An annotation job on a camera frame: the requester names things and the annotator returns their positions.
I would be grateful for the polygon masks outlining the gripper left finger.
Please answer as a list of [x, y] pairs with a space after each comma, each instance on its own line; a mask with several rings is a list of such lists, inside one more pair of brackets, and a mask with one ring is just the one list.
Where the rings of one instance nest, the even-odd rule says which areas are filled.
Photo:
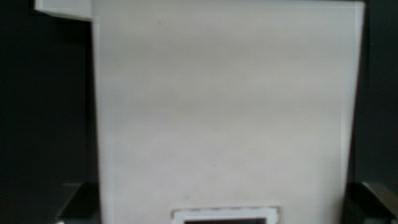
[[100, 186], [95, 182], [66, 183], [68, 197], [54, 224], [102, 224]]

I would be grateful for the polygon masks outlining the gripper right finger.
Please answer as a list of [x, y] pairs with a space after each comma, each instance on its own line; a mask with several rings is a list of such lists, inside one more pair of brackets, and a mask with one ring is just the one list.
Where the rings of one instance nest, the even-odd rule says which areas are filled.
[[386, 185], [358, 183], [350, 199], [359, 209], [359, 224], [398, 224], [398, 194]]

